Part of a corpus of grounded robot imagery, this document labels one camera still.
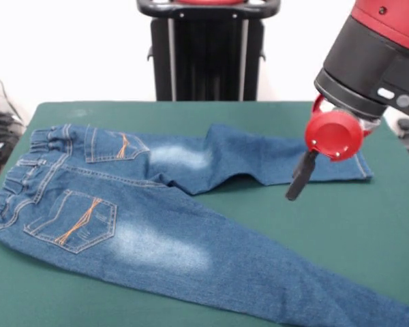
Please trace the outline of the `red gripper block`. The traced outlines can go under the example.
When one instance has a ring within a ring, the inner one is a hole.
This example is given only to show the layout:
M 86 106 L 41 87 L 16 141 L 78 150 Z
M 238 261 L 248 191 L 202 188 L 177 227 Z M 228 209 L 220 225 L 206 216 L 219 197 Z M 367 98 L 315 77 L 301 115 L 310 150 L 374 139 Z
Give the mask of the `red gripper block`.
M 292 182 L 286 192 L 287 200 L 296 200 L 308 184 L 318 153 L 331 161 L 341 161 L 351 158 L 362 146 L 365 132 L 360 120 L 340 108 L 322 111 L 320 107 L 325 100 L 323 95 L 319 95 L 313 103 L 304 135 L 308 151 L 292 173 Z

